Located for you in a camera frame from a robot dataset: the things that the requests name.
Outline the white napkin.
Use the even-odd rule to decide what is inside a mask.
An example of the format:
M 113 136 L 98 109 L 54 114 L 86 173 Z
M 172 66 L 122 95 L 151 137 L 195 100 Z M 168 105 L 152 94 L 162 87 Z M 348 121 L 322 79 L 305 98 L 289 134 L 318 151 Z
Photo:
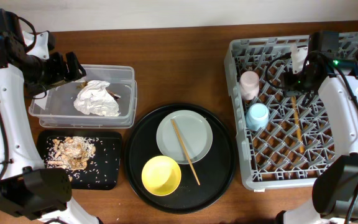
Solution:
M 86 82 L 73 102 L 74 108 L 85 115 L 119 116 L 119 104 L 107 89 L 109 86 L 109 82 L 102 80 Z

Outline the pink cup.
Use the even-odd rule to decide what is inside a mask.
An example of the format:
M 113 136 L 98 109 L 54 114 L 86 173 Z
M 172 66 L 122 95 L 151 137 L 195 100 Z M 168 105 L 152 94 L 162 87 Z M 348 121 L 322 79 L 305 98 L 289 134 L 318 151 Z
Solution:
M 253 71 L 244 72 L 239 80 L 243 100 L 253 100 L 259 95 L 259 76 Z

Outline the food scraps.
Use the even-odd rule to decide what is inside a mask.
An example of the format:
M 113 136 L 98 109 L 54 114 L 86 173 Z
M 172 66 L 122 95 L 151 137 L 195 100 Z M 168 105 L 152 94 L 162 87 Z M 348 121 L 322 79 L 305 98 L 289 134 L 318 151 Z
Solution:
M 46 167 L 68 171 L 70 182 L 78 179 L 81 172 L 86 173 L 86 169 L 92 163 L 90 159 L 96 154 L 93 139 L 86 137 L 54 138 L 51 143 L 53 146 L 48 148 L 45 159 Z

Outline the blue cup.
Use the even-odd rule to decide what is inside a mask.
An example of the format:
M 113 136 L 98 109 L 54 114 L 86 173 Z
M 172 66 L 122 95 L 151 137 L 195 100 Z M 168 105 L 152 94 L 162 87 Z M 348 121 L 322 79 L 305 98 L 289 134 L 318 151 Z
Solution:
M 253 104 L 246 113 L 246 125 L 251 131 L 258 131 L 267 127 L 269 109 L 262 103 Z

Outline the grey plate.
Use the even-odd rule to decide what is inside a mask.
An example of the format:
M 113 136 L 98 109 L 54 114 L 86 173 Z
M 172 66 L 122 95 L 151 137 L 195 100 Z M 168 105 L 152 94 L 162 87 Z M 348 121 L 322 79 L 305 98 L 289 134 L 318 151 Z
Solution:
M 160 152 L 179 164 L 188 163 L 172 120 L 176 122 L 191 162 L 202 160 L 211 149 L 213 132 L 204 116 L 190 110 L 174 111 L 166 115 L 160 122 L 156 133 L 157 146 Z

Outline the yellow bowl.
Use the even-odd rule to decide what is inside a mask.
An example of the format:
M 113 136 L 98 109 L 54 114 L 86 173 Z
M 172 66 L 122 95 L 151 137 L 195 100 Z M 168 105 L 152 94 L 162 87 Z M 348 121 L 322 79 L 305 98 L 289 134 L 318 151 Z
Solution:
M 155 156 L 145 163 L 141 179 L 149 193 L 164 197 L 178 188 L 181 182 L 180 166 L 168 156 Z

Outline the wooden chopstick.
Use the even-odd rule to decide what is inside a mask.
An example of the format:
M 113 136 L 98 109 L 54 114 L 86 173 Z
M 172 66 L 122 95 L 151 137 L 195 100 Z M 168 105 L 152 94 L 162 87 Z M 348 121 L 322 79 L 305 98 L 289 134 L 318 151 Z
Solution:
M 172 126 L 173 126 L 173 128 L 174 128 L 175 134 L 177 135 L 178 142 L 180 143 L 180 146 L 181 146 L 181 148 L 182 148 L 182 150 L 183 150 L 183 153 L 184 153 L 184 155 L 185 155 L 185 158 L 187 159 L 188 164 L 189 164 L 189 166 L 190 166 L 190 168 L 191 168 L 191 171 L 192 171 L 192 173 L 193 173 L 193 175 L 194 175 L 194 177 L 195 177 L 195 180 L 196 180 L 197 184 L 200 186 L 200 185 L 201 185 L 200 180 L 199 180 L 198 175 L 197 175 L 197 173 L 196 173 L 196 171 L 195 171 L 195 168 L 194 168 L 194 166 L 193 166 L 193 163 L 192 163 L 192 161 L 191 161 L 191 159 L 190 159 L 190 157 L 189 157 L 189 155 L 188 155 L 188 152 L 187 152 L 187 150 L 186 150 L 186 146 L 185 146 L 185 144 L 184 144 L 184 142 L 183 142 L 183 139 L 182 139 L 182 137 L 181 137 L 181 134 L 180 134 L 180 132 L 179 132 L 179 128 L 178 128 L 178 126 L 177 126 L 177 123 L 176 123 L 176 121 L 175 121 L 174 119 L 171 119 L 170 121 L 171 121 L 171 124 L 172 124 Z
M 297 110 L 297 106 L 296 106 L 296 98 L 294 96 L 291 97 L 291 105 L 292 105 L 292 108 L 294 110 L 294 114 L 293 114 L 294 122 L 297 125 L 296 136 L 297 136 L 297 139 L 300 142 L 299 150 L 300 150 L 300 153 L 303 154 L 305 152 L 305 147 L 304 147 L 304 144 L 303 144 L 303 141 L 302 141 L 301 129 L 300 129 L 300 120 L 299 120 L 298 110 Z

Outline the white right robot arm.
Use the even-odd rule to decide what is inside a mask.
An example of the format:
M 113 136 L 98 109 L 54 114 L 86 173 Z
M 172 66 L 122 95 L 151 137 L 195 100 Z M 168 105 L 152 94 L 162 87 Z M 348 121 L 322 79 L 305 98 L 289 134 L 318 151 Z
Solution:
M 315 180 L 312 198 L 280 212 L 275 223 L 358 223 L 358 64 L 339 56 L 339 33 L 311 34 L 308 53 L 283 56 L 293 72 L 283 76 L 285 96 L 304 95 L 303 106 L 319 96 L 328 114 L 335 161 Z

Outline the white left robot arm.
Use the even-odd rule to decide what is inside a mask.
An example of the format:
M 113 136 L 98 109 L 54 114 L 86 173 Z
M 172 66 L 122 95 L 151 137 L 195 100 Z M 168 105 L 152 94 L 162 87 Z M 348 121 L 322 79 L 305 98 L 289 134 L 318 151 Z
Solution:
M 67 173 L 45 167 L 24 101 L 86 71 L 73 52 L 54 50 L 49 32 L 24 34 L 23 21 L 0 9 L 0 211 L 45 223 L 99 223 L 73 198 Z

